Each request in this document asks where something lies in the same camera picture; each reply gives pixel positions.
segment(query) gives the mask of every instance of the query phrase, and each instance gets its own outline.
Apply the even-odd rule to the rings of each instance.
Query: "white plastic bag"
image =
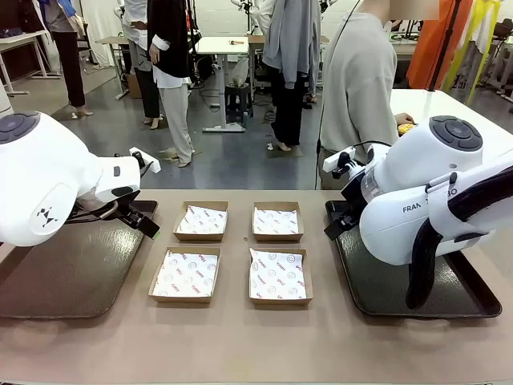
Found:
[[[235,84],[237,87],[242,87],[248,78],[248,71],[249,58],[240,59],[235,68],[233,68],[232,74],[230,75],[230,79],[232,80],[233,84]]]

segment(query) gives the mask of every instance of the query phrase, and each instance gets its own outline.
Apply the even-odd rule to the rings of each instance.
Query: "black jacket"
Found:
[[[148,1],[148,49],[156,34],[169,43],[167,51],[160,51],[160,61],[156,66],[176,78],[187,78],[189,49],[185,0]]]

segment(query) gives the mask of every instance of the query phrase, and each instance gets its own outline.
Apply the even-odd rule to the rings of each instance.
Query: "orange cloth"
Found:
[[[406,74],[411,88],[427,89],[430,86],[455,6],[456,0],[440,0],[440,19],[424,22],[410,69]],[[442,69],[436,82],[436,89],[441,87],[443,78],[449,70],[471,8],[472,0],[462,0],[454,23],[454,32],[450,37]]]

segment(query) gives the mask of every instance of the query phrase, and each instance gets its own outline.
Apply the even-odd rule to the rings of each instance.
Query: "stool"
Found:
[[[239,121],[244,127],[248,116],[253,117],[253,102],[251,99],[251,87],[244,83],[242,87],[229,84],[224,91],[226,103],[226,116],[231,122]]]

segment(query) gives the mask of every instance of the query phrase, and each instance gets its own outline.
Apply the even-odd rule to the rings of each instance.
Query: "black tray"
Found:
[[[344,201],[326,202],[331,221],[348,208]],[[358,227],[342,234],[336,242],[354,304],[364,314],[454,319],[493,318],[503,311],[497,297],[461,252],[437,258],[433,291],[422,308],[411,310],[405,303],[407,265],[388,265],[375,258],[364,246]]]
[[[154,201],[133,206],[149,217]],[[64,226],[0,265],[0,318],[93,318],[114,304],[143,234],[118,220]]]

